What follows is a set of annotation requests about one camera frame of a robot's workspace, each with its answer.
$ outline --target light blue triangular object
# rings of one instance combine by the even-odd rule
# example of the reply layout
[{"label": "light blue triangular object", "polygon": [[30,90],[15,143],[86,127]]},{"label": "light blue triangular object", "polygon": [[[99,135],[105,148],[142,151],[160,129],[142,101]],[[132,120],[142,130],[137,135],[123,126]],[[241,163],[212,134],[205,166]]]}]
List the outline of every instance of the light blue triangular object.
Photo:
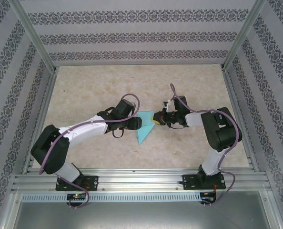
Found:
[{"label": "light blue triangular object", "polygon": [[143,142],[155,125],[154,121],[152,121],[153,115],[154,111],[139,111],[137,113],[137,116],[141,118],[141,128],[136,130],[139,145]]}]

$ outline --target beige floor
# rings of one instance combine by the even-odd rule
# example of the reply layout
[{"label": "beige floor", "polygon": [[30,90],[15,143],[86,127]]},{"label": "beige floor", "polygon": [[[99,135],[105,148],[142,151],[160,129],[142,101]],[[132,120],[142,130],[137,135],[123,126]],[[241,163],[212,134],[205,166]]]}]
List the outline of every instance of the beige floor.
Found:
[{"label": "beige floor", "polygon": [[[172,97],[170,83],[193,109],[232,110],[219,65],[71,66],[59,69],[44,126],[87,120],[115,106],[125,93],[140,98],[141,111],[160,111],[162,102]],[[203,127],[173,130],[156,125],[141,145],[135,131],[125,131],[120,139],[108,133],[71,148],[67,160],[80,168],[198,167],[209,147]],[[248,166],[242,143],[222,166]]]}]

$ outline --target purple cable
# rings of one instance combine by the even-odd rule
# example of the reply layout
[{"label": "purple cable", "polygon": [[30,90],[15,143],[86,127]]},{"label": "purple cable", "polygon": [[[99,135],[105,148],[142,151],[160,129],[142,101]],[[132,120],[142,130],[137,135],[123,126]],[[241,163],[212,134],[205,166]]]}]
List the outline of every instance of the purple cable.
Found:
[{"label": "purple cable", "polygon": [[[136,111],[135,111],[132,115],[130,115],[129,117],[120,119],[120,120],[95,120],[95,121],[88,121],[88,122],[85,122],[85,123],[77,124],[77,125],[71,127],[70,129],[68,129],[67,131],[64,131],[64,132],[63,132],[62,134],[60,134],[60,135],[53,141],[53,143],[51,144],[51,146],[50,146],[49,150],[47,151],[47,154],[46,154],[46,156],[45,156],[45,158],[44,158],[44,160],[43,160],[43,162],[42,162],[42,165],[41,165],[40,170],[39,170],[39,174],[40,174],[40,175],[43,174],[43,172],[44,172],[44,167],[45,167],[46,162],[47,162],[47,160],[48,160],[48,158],[49,158],[49,156],[50,156],[50,154],[51,154],[51,152],[52,152],[52,149],[55,147],[55,145],[57,144],[57,142],[59,141],[59,139],[62,138],[64,135],[66,135],[68,132],[70,132],[70,131],[72,131],[72,130],[74,130],[74,129],[80,127],[80,126],[83,126],[83,125],[88,125],[88,124],[93,124],[93,123],[119,123],[119,122],[127,121],[127,120],[129,120],[130,118],[134,117],[134,116],[137,114],[137,112],[139,111],[139,109],[140,109],[141,102],[140,102],[139,98],[138,98],[135,94],[132,94],[132,93],[127,93],[127,94],[125,94],[121,99],[123,99],[124,97],[126,97],[126,96],[128,96],[128,95],[132,95],[132,96],[135,97],[136,100],[137,100],[137,108],[136,108]],[[89,202],[89,200],[90,200],[90,195],[89,195],[89,192],[88,192],[87,190],[85,190],[84,188],[82,188],[82,187],[80,187],[80,186],[78,186],[78,185],[76,185],[76,184],[71,183],[70,181],[68,181],[68,180],[66,180],[66,179],[64,179],[64,178],[62,178],[62,177],[60,177],[60,179],[64,180],[66,183],[68,183],[68,184],[70,184],[70,185],[73,185],[73,186],[76,187],[76,188],[81,189],[82,191],[85,191],[85,193],[86,193],[87,196],[88,196],[87,201],[86,201],[85,203],[81,204],[80,206],[77,206],[77,207],[72,207],[72,206],[71,206],[71,200],[70,200],[70,201],[69,201],[70,208],[81,208],[81,207],[85,206],[85,205]]]},{"label": "purple cable", "polygon": [[225,191],[225,193],[224,193],[217,201],[215,201],[214,203],[211,204],[211,205],[214,205],[214,204],[218,203],[219,201],[221,201],[221,199],[223,199],[223,198],[225,197],[225,195],[232,189],[232,187],[233,187],[233,185],[234,185],[234,183],[235,183],[235,181],[236,181],[236,176],[235,176],[233,173],[223,171],[223,170],[220,169],[220,167],[221,167],[221,164],[222,164],[224,158],[226,157],[226,155],[227,155],[232,149],[234,149],[234,147],[237,145],[237,143],[238,143],[238,141],[239,141],[239,129],[238,129],[238,126],[237,126],[236,122],[235,122],[228,114],[226,114],[226,113],[223,112],[223,111],[218,111],[218,110],[214,110],[214,109],[199,110],[199,111],[192,110],[189,106],[187,106],[187,105],[178,97],[178,95],[176,94],[176,91],[175,91],[175,87],[174,87],[174,85],[173,85],[172,83],[170,84],[170,87],[171,87],[171,90],[172,90],[172,92],[173,92],[173,97],[172,97],[171,100],[173,100],[174,98],[177,98],[177,99],[183,104],[183,106],[185,106],[188,110],[190,110],[190,111],[193,112],[193,113],[202,113],[202,112],[217,112],[217,113],[220,113],[220,114],[224,115],[226,118],[228,118],[228,119],[231,121],[231,123],[233,124],[234,128],[235,128],[235,131],[236,131],[236,139],[235,139],[235,142],[234,142],[234,144],[233,144],[229,149],[227,149],[227,150],[225,151],[225,153],[223,154],[223,156],[221,157],[221,159],[220,159],[220,161],[219,161],[219,163],[218,163],[218,169],[219,169],[219,171],[222,172],[222,173],[226,173],[226,174],[232,175],[233,180],[232,180],[231,185],[230,185],[230,186],[228,187],[228,189]]}]

